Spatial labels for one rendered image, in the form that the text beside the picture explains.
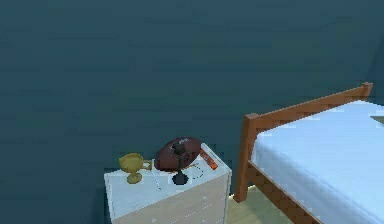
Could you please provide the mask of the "white chest of drawers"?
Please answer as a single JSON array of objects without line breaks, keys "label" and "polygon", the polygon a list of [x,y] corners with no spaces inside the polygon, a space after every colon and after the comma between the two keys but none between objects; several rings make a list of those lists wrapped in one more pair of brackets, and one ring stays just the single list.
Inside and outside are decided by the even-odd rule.
[{"label": "white chest of drawers", "polygon": [[157,169],[143,170],[137,184],[127,182],[121,170],[104,175],[112,224],[226,224],[231,169],[209,148],[202,149],[217,164],[211,168],[199,157],[183,172],[185,185]]}]

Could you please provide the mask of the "brown american football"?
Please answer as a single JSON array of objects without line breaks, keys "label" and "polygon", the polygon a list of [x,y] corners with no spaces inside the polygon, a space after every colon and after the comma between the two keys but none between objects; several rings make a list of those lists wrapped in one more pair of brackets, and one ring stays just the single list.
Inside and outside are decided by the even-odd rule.
[{"label": "brown american football", "polygon": [[178,170],[179,159],[174,153],[174,144],[183,144],[185,151],[181,154],[183,159],[181,168],[189,166],[200,154],[201,141],[194,137],[178,137],[166,143],[156,154],[154,167],[165,172]]}]

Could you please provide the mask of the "gold trophy cup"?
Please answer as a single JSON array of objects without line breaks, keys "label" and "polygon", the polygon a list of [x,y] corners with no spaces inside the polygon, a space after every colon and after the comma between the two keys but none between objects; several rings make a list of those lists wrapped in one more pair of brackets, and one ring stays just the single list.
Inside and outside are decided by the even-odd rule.
[{"label": "gold trophy cup", "polygon": [[142,180],[142,175],[139,173],[141,169],[152,170],[152,161],[145,160],[138,153],[129,153],[118,159],[120,169],[128,174],[127,183],[137,184]]}]

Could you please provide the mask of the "wooden bed with white mattress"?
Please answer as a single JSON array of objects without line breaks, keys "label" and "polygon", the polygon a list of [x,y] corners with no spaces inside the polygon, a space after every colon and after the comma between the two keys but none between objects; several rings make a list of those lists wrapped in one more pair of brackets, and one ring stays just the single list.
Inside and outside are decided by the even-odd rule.
[{"label": "wooden bed with white mattress", "polygon": [[384,224],[384,106],[371,89],[245,115],[235,201],[255,185],[293,224]]}]

